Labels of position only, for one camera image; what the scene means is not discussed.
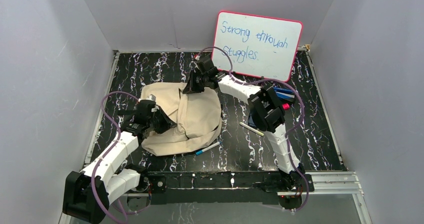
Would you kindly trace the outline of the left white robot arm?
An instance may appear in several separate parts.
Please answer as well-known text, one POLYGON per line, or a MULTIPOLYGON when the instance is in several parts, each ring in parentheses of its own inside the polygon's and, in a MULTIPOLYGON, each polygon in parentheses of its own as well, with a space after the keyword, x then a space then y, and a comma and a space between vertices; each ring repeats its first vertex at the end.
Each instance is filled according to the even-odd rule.
POLYGON ((62 211, 90 224, 112 217, 110 205, 127 191, 144 192, 149 178, 139 168, 119 170, 124 160, 139 147, 139 140, 152 132, 162 134, 177 124, 151 95, 140 99, 135 109, 118 112, 124 116, 117 134, 107 148, 81 171, 72 171, 65 180, 62 211))

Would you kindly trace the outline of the beige canvas backpack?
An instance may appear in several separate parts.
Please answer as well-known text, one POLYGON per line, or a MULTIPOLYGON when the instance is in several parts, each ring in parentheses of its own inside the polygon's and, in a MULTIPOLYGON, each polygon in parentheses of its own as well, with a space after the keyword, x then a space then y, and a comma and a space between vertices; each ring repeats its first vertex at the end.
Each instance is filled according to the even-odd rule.
POLYGON ((210 88, 204 92, 184 94, 186 84, 157 82, 141 90, 141 98, 155 96, 156 103, 177 126, 151 134, 141 146, 153 155, 170 156, 195 152, 216 140, 222 128, 222 109, 218 94, 210 88))

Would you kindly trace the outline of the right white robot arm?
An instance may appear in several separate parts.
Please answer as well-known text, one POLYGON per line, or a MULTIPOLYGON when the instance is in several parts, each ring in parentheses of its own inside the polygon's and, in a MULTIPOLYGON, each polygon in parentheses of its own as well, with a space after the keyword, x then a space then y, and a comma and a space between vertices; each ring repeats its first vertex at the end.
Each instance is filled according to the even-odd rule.
POLYGON ((259 86, 235 78, 231 72, 219 71, 209 57, 196 56, 196 67, 189 74, 184 94, 204 92, 206 88, 219 89, 246 103, 256 128, 261 130, 271 143, 282 175, 282 186, 295 191, 302 183, 305 171, 292 151, 286 126, 285 110, 271 85, 259 86))

